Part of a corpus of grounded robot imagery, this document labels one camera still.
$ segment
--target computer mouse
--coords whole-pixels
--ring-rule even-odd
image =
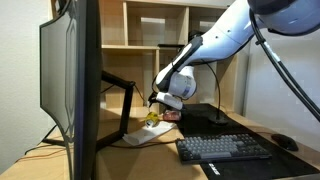
[[[298,151],[299,148],[291,137],[284,134],[272,134],[271,139],[273,139],[280,147],[287,149],[289,151]]]

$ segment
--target wooden shelf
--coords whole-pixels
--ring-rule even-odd
[[[152,93],[151,84],[162,68],[178,54],[178,48],[160,48],[158,44],[188,43],[191,30],[206,32],[227,9],[221,5],[177,3],[166,0],[100,0],[104,70],[125,80],[135,81],[144,100]],[[237,56],[224,63],[213,63],[226,92],[224,105],[235,109],[237,88]],[[215,103],[215,79],[207,66],[196,66],[198,84],[195,95],[184,103]],[[118,112],[123,92],[112,89],[105,94],[106,111]],[[133,95],[134,117],[145,117],[146,104],[137,91]],[[153,111],[161,112],[159,105]],[[102,119],[113,116],[104,113]]]

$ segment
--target monitor stand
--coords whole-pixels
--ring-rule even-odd
[[[128,122],[129,122],[129,117],[130,117],[130,110],[131,110],[131,103],[132,103],[132,96],[133,96],[133,88],[136,84],[134,81],[123,80],[117,76],[114,76],[114,75],[106,72],[106,71],[102,71],[101,80],[125,89],[125,96],[124,96],[124,101],[123,101],[123,105],[122,105],[122,113],[121,113],[120,126],[119,126],[118,131],[113,132],[112,134],[105,136],[102,139],[99,139],[96,144],[96,152],[98,152],[102,148],[122,139],[123,135],[125,133],[127,133]],[[65,147],[64,141],[47,138],[48,135],[54,130],[55,127],[56,126],[54,126],[48,132],[48,134],[44,137],[44,139],[41,142]]]

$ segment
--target computer monitor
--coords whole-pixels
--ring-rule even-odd
[[[69,0],[40,26],[40,106],[62,133],[70,179],[89,179],[101,83],[98,0]]]

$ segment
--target white wall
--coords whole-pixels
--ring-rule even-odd
[[[39,25],[47,20],[46,0],[1,1],[0,174],[53,126],[39,98]]]
[[[320,106],[320,31],[283,37],[263,31],[302,88]],[[261,47],[251,42],[245,116],[320,151],[320,123],[280,78]]]

